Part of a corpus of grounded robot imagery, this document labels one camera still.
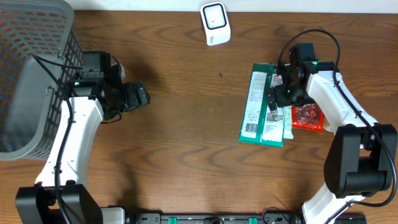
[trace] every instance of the red package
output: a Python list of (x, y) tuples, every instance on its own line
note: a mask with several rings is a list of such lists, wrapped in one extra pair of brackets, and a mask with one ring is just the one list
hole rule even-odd
[(303, 128), (323, 133), (323, 113), (316, 104), (292, 107), (293, 128)]

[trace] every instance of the barcode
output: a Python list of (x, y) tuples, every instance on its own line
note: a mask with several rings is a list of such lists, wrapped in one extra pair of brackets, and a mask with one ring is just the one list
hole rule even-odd
[(251, 132), (251, 133), (256, 133), (257, 132), (257, 125), (256, 124), (246, 124), (246, 131)]

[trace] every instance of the wood grain surface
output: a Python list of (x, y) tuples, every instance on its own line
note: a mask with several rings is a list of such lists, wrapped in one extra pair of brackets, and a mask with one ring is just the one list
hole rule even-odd
[[(259, 213), (298, 209), (321, 187), (333, 135), (294, 130), (284, 148), (238, 142), (254, 62), (276, 63), (300, 31), (326, 29), (341, 44), (346, 86), (380, 123), (398, 127), (398, 15), (229, 13), (231, 40), (208, 47), (197, 12), (77, 11), (86, 50), (117, 56), (126, 81), (142, 80), (152, 101), (100, 125), (88, 190), (102, 206), (164, 213)], [(323, 34), (308, 34), (317, 57), (334, 60)], [(0, 162), (0, 223), (20, 223), (19, 187), (44, 161)], [(367, 202), (380, 202), (381, 192)], [(354, 205), (368, 223), (398, 223), (398, 199), (384, 208)]]

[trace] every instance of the black square outline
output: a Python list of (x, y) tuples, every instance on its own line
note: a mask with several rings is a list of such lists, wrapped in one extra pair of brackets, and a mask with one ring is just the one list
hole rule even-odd
[[(224, 24), (223, 26), (219, 26), (219, 27), (210, 28), (210, 27), (209, 27), (209, 24), (207, 24), (205, 9), (206, 9), (207, 7), (211, 7), (211, 6), (217, 6), (217, 5), (219, 5), (219, 6), (221, 7), (221, 10), (223, 11), (223, 17), (224, 17), (225, 24)], [(209, 29), (209, 30), (213, 30), (213, 29), (219, 29), (219, 28), (223, 28), (223, 27), (225, 27), (225, 26), (226, 26), (226, 24), (227, 24), (227, 21), (226, 21), (226, 18), (225, 18), (224, 7), (223, 7), (223, 5), (221, 5), (220, 3), (216, 3), (216, 4), (209, 5), (209, 6), (205, 6), (205, 7), (203, 7), (203, 9), (202, 9), (202, 12), (203, 12), (203, 15), (205, 16), (205, 22), (206, 22), (207, 29)]]

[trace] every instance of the gray plastic basket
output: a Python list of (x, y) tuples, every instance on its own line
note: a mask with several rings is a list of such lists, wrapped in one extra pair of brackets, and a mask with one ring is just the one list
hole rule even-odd
[[(62, 0), (0, 1), (0, 160), (48, 158), (62, 99), (31, 55), (81, 66), (74, 17)], [(63, 84), (76, 72), (45, 65)]]

